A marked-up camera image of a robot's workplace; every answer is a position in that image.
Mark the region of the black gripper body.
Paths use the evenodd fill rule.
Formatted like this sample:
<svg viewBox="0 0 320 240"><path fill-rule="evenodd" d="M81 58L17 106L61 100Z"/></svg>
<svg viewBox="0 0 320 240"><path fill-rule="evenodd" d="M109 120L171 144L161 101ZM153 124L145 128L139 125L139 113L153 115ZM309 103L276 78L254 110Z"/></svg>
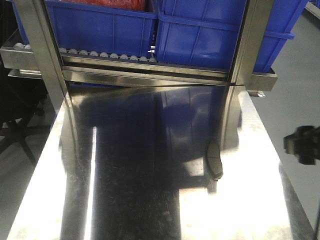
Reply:
<svg viewBox="0 0 320 240"><path fill-rule="evenodd" d="M286 154L294 155L300 164L315 165L320 160L320 127L303 125L283 138Z"/></svg>

